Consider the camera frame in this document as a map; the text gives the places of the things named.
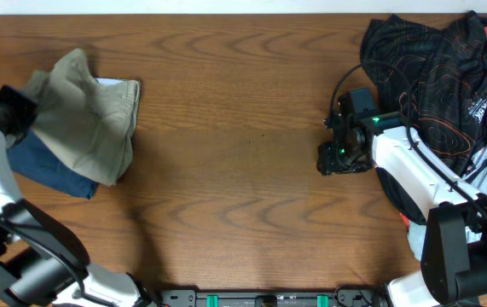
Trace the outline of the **khaki cargo shorts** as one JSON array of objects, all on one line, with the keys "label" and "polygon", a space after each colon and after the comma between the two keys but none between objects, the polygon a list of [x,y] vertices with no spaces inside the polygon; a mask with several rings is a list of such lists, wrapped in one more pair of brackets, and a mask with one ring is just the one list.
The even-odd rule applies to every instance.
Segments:
[{"label": "khaki cargo shorts", "polygon": [[141,83],[95,79],[82,49],[58,60],[49,71],[35,71],[20,89],[38,105],[32,131],[70,170],[112,186],[133,160]]}]

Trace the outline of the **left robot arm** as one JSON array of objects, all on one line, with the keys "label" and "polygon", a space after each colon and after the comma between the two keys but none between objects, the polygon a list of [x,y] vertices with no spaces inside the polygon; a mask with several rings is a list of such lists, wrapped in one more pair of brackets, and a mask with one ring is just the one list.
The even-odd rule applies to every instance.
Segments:
[{"label": "left robot arm", "polygon": [[17,91],[0,91],[0,299],[9,306],[153,306],[132,275],[92,263],[69,228],[22,196],[7,148],[34,111]]}]

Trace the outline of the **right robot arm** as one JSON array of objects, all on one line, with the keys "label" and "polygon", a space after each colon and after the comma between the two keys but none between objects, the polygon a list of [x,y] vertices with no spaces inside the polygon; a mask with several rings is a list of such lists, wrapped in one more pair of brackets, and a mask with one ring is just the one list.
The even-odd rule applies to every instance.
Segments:
[{"label": "right robot arm", "polygon": [[420,269],[390,281],[376,306],[448,306],[487,294],[487,194],[464,182],[399,113],[330,113],[318,148],[324,176],[375,169],[426,220]]}]

